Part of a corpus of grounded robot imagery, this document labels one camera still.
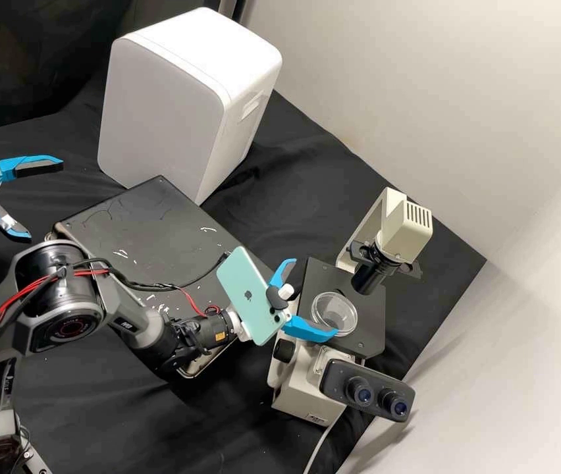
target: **black cloth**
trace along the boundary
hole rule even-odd
[[[8,183],[0,203],[35,239],[121,191],[96,163],[102,84],[62,111],[0,128],[0,159],[46,153],[58,174]],[[269,267],[333,262],[387,185],[335,137],[274,93],[246,160],[202,207]],[[418,282],[388,282],[387,348],[368,366],[402,377],[484,259],[434,222]],[[0,281],[26,248],[0,233]],[[192,381],[157,380],[109,330],[28,358],[16,406],[55,474],[301,472],[323,429],[270,408],[271,345],[235,344]],[[313,471],[332,473],[370,422],[347,409]]]

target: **smartphone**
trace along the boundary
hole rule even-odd
[[[272,339],[285,324],[283,314],[267,300],[267,282],[243,247],[234,249],[219,266],[217,279],[257,346]]]

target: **clear petri dish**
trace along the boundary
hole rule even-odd
[[[311,319],[315,323],[337,329],[336,337],[344,337],[353,332],[358,325],[358,311],[345,296],[336,292],[325,292],[313,299]]]

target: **white box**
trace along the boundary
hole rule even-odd
[[[200,204],[245,158],[281,63],[271,44],[206,8],[117,39],[101,170],[128,188],[162,174]]]

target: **white wall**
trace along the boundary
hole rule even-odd
[[[561,473],[561,191],[488,262],[411,368],[410,425],[340,474]]]
[[[248,6],[278,91],[484,255],[561,186],[561,1]]]

